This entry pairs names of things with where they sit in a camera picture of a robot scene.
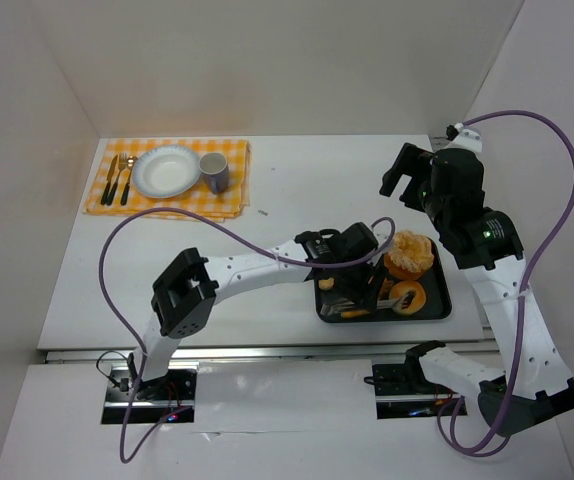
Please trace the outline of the metal tongs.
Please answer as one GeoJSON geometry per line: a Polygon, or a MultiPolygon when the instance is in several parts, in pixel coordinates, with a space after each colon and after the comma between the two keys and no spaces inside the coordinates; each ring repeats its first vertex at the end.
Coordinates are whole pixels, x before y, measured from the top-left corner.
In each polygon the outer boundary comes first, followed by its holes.
{"type": "Polygon", "coordinates": [[[340,318],[341,320],[349,320],[343,319],[340,317],[340,313],[347,310],[368,310],[370,312],[369,316],[363,316],[365,318],[385,318],[390,319],[394,317],[406,317],[403,315],[396,314],[391,308],[390,303],[387,299],[384,300],[377,300],[376,303],[373,305],[372,308],[368,306],[361,306],[354,304],[350,301],[342,301],[342,302],[335,302],[333,304],[323,304],[320,308],[320,314],[323,318],[340,318]]]}

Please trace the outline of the ring donut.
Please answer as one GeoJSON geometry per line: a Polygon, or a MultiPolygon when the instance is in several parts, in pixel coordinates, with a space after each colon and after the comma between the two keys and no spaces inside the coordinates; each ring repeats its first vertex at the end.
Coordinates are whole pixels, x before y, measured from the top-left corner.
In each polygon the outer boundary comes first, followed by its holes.
{"type": "Polygon", "coordinates": [[[396,314],[409,316],[425,306],[427,294],[419,282],[401,281],[390,290],[388,301],[396,314]]]}

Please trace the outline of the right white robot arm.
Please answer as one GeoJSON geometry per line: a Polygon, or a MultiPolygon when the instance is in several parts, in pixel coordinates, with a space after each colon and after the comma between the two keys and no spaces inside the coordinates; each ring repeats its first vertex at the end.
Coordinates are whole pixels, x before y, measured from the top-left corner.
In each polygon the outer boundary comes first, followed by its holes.
{"type": "Polygon", "coordinates": [[[504,438],[574,409],[574,375],[529,288],[530,262],[513,222],[484,204],[476,154],[406,143],[383,176],[381,195],[391,196],[403,176],[410,182],[401,201],[427,214],[483,307],[503,361],[500,369],[486,367],[429,341],[407,351],[408,374],[474,401],[492,434],[504,438]]]}

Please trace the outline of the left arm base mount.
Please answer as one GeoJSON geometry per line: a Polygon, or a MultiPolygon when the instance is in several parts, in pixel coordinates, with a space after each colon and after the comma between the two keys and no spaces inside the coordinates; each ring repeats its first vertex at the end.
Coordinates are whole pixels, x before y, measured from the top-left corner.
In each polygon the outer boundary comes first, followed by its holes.
{"type": "MultiPolygon", "coordinates": [[[[133,402],[129,424],[154,424],[161,417],[165,423],[192,423],[197,385],[195,368],[173,368],[169,379],[153,393],[138,394],[133,402]]],[[[126,367],[113,369],[109,377],[101,423],[118,425],[128,406],[131,378],[126,367]]]]}

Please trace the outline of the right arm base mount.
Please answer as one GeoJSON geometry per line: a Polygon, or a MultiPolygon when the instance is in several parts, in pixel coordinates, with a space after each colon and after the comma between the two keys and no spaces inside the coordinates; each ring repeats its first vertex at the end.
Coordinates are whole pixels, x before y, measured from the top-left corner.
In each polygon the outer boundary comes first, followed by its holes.
{"type": "Polygon", "coordinates": [[[450,415],[460,397],[442,385],[414,383],[403,364],[373,364],[363,382],[373,388],[378,420],[431,418],[442,408],[450,415]]]}

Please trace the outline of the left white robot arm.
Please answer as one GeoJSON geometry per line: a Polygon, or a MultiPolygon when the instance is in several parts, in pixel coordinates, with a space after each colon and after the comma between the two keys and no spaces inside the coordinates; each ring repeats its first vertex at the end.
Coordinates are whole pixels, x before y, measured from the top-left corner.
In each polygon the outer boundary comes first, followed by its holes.
{"type": "Polygon", "coordinates": [[[386,249],[372,230],[356,222],[340,232],[305,231],[270,250],[205,257],[196,248],[179,253],[153,283],[153,316],[144,346],[129,359],[139,399],[149,399],[169,382],[169,362],[180,342],[202,330],[214,306],[233,296],[278,284],[334,280],[357,304],[371,305],[371,259],[386,249]]]}

